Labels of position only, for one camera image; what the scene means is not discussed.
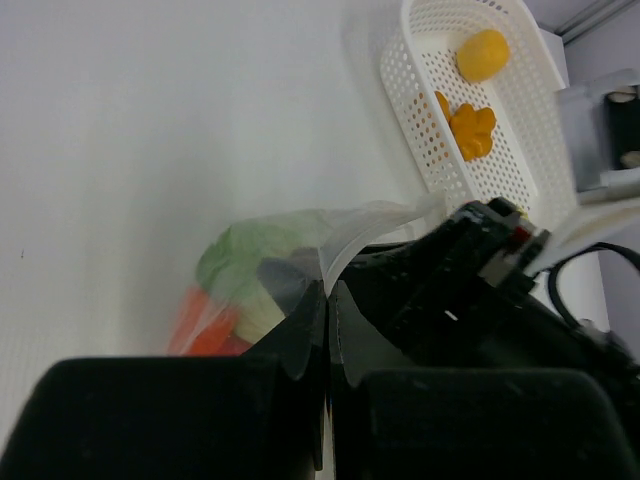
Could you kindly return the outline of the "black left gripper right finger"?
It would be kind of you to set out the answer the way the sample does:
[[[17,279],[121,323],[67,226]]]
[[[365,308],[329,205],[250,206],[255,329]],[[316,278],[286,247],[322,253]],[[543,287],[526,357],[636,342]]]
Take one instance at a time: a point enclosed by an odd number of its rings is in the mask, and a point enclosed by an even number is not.
[[[565,369],[413,365],[348,287],[328,301],[334,473],[339,479],[635,479],[614,405]]]

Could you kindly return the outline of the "clear zip top bag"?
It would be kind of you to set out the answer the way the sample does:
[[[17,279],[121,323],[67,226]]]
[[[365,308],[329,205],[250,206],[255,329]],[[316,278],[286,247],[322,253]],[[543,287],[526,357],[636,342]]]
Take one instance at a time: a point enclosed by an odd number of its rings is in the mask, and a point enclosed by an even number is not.
[[[356,255],[400,230],[417,236],[446,217],[441,194],[414,205],[374,201],[355,209],[304,209],[236,222],[200,257],[167,351],[238,356],[300,303],[308,286],[333,289]]]

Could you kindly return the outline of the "yellow fake lemon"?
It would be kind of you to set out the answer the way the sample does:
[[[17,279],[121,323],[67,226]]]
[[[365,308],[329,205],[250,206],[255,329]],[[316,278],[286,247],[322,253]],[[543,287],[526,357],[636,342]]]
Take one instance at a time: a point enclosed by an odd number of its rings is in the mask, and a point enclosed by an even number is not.
[[[456,52],[460,75],[469,83],[486,81],[509,62],[507,39],[497,30],[483,30],[469,37]]]

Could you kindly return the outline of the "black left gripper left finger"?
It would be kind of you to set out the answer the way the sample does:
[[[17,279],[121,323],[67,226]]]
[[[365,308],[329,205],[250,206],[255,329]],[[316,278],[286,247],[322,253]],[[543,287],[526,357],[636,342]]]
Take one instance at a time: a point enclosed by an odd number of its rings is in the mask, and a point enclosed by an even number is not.
[[[237,357],[81,358],[35,385],[5,479],[311,479],[322,468],[326,297],[311,283]]]

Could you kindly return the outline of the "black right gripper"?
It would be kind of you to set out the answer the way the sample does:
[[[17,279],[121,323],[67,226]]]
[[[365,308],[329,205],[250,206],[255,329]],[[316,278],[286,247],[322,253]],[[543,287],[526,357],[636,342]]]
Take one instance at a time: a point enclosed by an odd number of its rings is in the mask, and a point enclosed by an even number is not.
[[[418,240],[365,248],[344,281],[365,319],[421,366],[638,372],[620,340],[569,313],[564,261],[548,268],[553,306],[532,296],[550,238],[503,198],[473,201]]]

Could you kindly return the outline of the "orange fake fruit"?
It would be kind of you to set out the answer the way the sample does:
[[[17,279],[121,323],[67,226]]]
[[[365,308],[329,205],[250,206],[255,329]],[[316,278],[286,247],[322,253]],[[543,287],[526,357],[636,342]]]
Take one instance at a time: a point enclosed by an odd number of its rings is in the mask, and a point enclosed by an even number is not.
[[[451,113],[446,97],[440,91],[435,95],[463,160],[471,162],[488,156],[493,148],[492,133],[497,123],[494,111],[489,107],[474,109],[471,104],[463,103]]]

